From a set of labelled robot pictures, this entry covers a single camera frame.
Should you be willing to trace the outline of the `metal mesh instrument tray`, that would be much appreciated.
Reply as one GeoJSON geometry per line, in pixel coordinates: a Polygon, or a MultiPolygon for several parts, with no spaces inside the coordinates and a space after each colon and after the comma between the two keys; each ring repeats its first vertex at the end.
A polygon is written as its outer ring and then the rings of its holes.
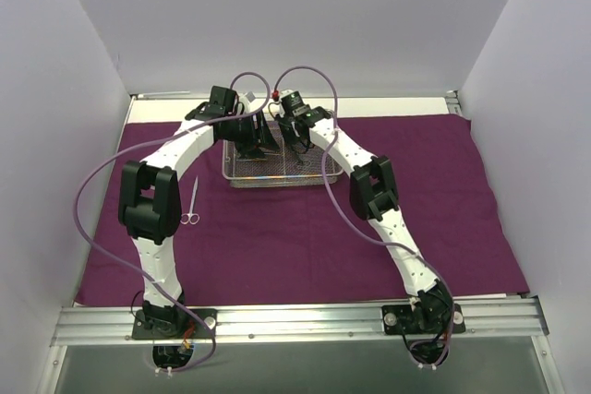
{"type": "Polygon", "coordinates": [[[278,124],[264,114],[271,133],[281,147],[278,153],[265,152],[264,159],[240,157],[234,143],[223,143],[222,175],[234,188],[267,188],[286,186],[322,185],[321,159],[323,151],[318,147],[307,153],[309,165],[302,168],[296,157],[286,147],[278,124]]]}

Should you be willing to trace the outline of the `steel surgical scissors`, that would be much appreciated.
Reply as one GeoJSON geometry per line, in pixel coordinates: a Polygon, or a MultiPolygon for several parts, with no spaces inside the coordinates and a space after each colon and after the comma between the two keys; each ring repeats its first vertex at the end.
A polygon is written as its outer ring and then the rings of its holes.
{"type": "Polygon", "coordinates": [[[199,191],[199,178],[196,176],[192,187],[191,198],[189,200],[188,209],[181,215],[180,223],[182,225],[197,225],[200,220],[200,215],[196,212],[195,205],[199,191]]]}

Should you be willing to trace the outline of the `purple cloth wrap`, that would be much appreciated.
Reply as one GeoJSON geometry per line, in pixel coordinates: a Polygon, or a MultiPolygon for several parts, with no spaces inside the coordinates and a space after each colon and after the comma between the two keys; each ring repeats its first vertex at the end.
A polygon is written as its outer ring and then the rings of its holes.
{"type": "MultiPolygon", "coordinates": [[[[529,290],[498,216],[470,124],[452,114],[349,118],[341,128],[392,162],[404,220],[454,296],[529,290]]],[[[202,154],[180,181],[195,226],[175,234],[176,272],[192,305],[333,304],[405,297],[374,231],[349,206],[341,177],[322,185],[234,188],[223,148],[202,154]]]]}

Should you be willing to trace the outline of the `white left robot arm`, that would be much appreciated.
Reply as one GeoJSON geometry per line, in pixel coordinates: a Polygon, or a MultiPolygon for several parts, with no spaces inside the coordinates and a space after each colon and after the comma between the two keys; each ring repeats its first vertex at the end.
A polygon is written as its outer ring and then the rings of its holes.
{"type": "Polygon", "coordinates": [[[187,324],[184,292],[176,275],[174,235],[182,224],[179,179],[219,140],[250,150],[277,150],[267,136],[263,111],[250,93],[215,88],[210,99],[191,110],[157,150],[122,169],[118,219],[139,254],[144,279],[144,321],[165,338],[179,336],[187,324]]]}

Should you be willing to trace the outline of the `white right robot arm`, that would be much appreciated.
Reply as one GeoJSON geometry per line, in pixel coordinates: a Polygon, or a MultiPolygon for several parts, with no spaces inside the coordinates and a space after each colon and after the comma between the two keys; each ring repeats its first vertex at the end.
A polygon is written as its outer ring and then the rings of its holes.
{"type": "Polygon", "coordinates": [[[406,226],[399,203],[392,163],[364,149],[334,123],[322,107],[285,105],[274,119],[283,137],[322,150],[349,178],[349,204],[355,215],[376,232],[369,241],[387,248],[409,298],[410,320],[415,328],[429,332],[453,319],[454,303],[442,278],[423,258],[406,226]]]}

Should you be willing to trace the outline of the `aluminium right side rail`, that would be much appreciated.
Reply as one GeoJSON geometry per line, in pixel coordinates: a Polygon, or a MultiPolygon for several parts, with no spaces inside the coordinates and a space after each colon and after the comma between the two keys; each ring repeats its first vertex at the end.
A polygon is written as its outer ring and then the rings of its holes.
{"type": "Polygon", "coordinates": [[[448,90],[444,96],[448,113],[462,116],[462,107],[457,90],[448,90]]]}

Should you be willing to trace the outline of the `aluminium rail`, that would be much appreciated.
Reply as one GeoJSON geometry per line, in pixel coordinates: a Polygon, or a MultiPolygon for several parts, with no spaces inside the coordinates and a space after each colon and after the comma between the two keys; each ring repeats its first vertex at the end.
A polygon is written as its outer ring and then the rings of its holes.
{"type": "MultiPolygon", "coordinates": [[[[389,340],[388,307],[400,300],[351,304],[216,306],[211,321],[216,340],[230,343],[389,340]]],[[[459,338],[545,336],[549,332],[540,302],[519,296],[463,298],[456,324],[459,338]]],[[[140,345],[143,316],[127,307],[72,307],[62,310],[54,346],[140,345]]]]}
{"type": "Polygon", "coordinates": [[[444,96],[448,113],[462,116],[462,107],[457,90],[448,90],[444,96]]]}

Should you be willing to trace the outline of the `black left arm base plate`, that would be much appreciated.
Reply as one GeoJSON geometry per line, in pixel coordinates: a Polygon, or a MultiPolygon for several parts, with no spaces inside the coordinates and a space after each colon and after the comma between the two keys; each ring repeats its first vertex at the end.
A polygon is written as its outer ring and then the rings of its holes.
{"type": "Polygon", "coordinates": [[[205,329],[193,316],[177,306],[144,306],[135,314],[133,340],[210,339],[215,334],[218,312],[212,308],[192,308],[206,323],[205,329]]]}

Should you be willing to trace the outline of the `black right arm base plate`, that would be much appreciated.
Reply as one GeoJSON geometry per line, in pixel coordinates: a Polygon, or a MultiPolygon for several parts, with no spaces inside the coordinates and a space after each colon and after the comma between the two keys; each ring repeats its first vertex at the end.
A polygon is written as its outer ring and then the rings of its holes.
{"type": "Polygon", "coordinates": [[[459,304],[435,304],[425,309],[421,304],[386,304],[380,308],[382,326],[386,335],[437,335],[445,333],[450,321],[454,334],[466,333],[463,309],[459,304]]]}

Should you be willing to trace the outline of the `aluminium front rail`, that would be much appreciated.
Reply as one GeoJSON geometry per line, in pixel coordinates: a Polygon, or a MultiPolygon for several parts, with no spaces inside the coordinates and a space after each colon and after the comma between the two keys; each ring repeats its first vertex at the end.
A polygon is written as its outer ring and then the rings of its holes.
{"type": "MultiPolygon", "coordinates": [[[[216,306],[211,321],[216,340],[230,343],[389,340],[388,307],[400,300],[351,304],[216,306]]],[[[463,298],[456,324],[459,338],[545,336],[549,332],[540,302],[519,296],[463,298]]],[[[127,307],[72,307],[62,310],[54,346],[140,345],[143,316],[127,307]]]]}

